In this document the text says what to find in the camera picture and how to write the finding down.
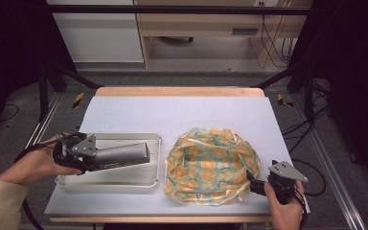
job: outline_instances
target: yellow and black tape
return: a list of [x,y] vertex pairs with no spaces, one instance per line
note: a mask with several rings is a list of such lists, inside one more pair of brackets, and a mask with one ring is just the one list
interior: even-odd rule
[[82,97],[83,97],[83,93],[79,93],[76,97],[76,99],[74,100],[74,104],[73,104],[73,108],[78,108],[80,103],[81,103],[81,100],[82,100]]
[[286,103],[283,100],[283,96],[281,94],[277,94],[277,104],[285,105],[288,107],[294,107],[294,103]]

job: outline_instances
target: beige sleeve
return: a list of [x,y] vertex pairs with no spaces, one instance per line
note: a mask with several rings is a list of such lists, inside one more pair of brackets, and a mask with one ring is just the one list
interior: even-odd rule
[[19,228],[20,207],[29,188],[0,180],[0,229]]

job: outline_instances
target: crumpled fabric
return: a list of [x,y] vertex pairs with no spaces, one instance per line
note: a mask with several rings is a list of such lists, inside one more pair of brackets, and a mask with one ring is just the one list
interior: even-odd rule
[[196,127],[177,140],[166,169],[166,196],[184,204],[220,205],[246,198],[246,171],[259,178],[260,161],[231,129]]

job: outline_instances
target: white tabletop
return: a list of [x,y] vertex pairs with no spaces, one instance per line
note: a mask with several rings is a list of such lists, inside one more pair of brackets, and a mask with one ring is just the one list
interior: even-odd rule
[[94,97],[81,132],[158,133],[160,185],[148,195],[68,193],[57,186],[45,210],[50,216],[244,216],[269,215],[262,195],[212,206],[182,205],[164,194],[164,160],[178,137],[192,127],[224,127],[251,144],[261,160],[261,180],[271,160],[290,161],[270,101],[265,97]]

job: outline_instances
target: black horizontal bar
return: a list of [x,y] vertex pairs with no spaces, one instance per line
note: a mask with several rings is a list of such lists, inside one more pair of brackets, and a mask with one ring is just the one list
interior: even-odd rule
[[24,5],[29,10],[67,13],[183,13],[183,14],[258,14],[309,15],[327,11],[310,8],[218,7],[218,6],[131,6],[131,5]]

